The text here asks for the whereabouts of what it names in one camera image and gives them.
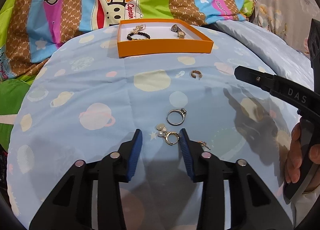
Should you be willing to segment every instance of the pearl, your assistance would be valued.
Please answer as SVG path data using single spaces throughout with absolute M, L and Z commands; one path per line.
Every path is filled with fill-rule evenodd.
M 164 123 L 159 123 L 157 126 L 156 126 L 156 129 L 158 131 L 161 131 L 163 128 L 165 128 L 165 124 Z

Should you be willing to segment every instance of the beaded bracelet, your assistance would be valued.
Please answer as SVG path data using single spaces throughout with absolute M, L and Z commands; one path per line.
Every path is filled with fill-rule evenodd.
M 137 33 L 133 33 L 133 32 L 129 33 L 128 36 L 127 36 L 127 39 L 128 40 L 138 40 L 138 39 L 134 39 L 134 38 L 131 37 L 132 35 L 135 35 L 135 34 L 144 36 L 144 37 L 146 37 L 146 39 L 150 39 L 150 36 L 148 34 L 146 34 L 144 32 L 140 32 L 140 31 L 137 32 Z

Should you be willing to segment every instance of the light blue bedsheet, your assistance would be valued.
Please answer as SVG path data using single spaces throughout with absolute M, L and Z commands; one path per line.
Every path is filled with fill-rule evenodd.
M 310 60 L 276 34 L 248 21 L 217 21 L 215 25 L 257 54 L 278 76 L 313 90 Z
M 201 184 L 188 178 L 178 145 L 156 136 L 159 123 L 186 128 L 222 160 L 246 159 L 294 220 L 282 196 L 280 160 L 299 120 L 296 108 L 236 80 L 238 65 L 273 74 L 252 51 L 227 34 L 197 29 L 214 40 L 210 54 L 119 59 L 117 26 L 74 38 L 53 54 L 23 100 L 9 147 L 8 192 L 26 228 L 76 160 L 100 160 L 139 128 L 136 174 L 121 184 L 127 228 L 195 229 Z M 201 80 L 190 76 L 193 69 Z M 182 126 L 168 125 L 167 113 L 182 107 L 188 112 Z M 228 194 L 226 202 L 229 228 Z

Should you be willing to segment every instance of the hand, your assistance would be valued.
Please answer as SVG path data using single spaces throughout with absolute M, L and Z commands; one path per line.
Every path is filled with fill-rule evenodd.
M 297 123 L 291 132 L 291 144 L 287 161 L 284 166 L 284 176 L 287 183 L 297 183 L 300 178 L 300 166 L 302 164 L 302 152 L 300 146 L 300 123 Z M 312 162 L 320 164 L 320 144 L 313 145 L 309 151 Z M 320 185 L 320 169 L 316 172 L 305 192 L 311 192 Z

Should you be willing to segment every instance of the floral fabric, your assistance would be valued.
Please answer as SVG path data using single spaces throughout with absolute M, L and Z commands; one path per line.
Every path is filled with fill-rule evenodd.
M 312 18 L 320 20 L 315 0 L 258 0 L 252 22 L 310 58 L 307 40 Z

